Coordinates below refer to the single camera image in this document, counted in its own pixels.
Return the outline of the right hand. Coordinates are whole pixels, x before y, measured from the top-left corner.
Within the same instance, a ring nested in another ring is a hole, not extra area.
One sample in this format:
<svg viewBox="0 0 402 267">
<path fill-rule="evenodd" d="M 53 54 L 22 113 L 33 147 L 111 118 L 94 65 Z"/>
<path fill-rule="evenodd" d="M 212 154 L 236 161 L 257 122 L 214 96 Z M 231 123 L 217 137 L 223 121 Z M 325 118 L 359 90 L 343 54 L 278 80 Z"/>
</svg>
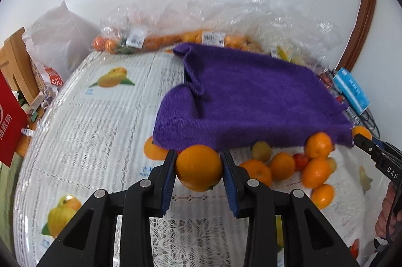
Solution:
<svg viewBox="0 0 402 267">
<path fill-rule="evenodd" d="M 389 183 L 386 196 L 382 201 L 382 210 L 375 224 L 375 233 L 378 237 L 381 238 L 386 237 L 386 223 L 389 215 L 391 215 L 389 234 L 392 234 L 394 232 L 394 225 L 396 224 L 396 222 L 401 221 L 401 211 L 399 211 L 397 215 L 392 212 L 392 202 L 394 200 L 394 197 L 395 197 L 394 185 L 392 183 Z"/>
</svg>

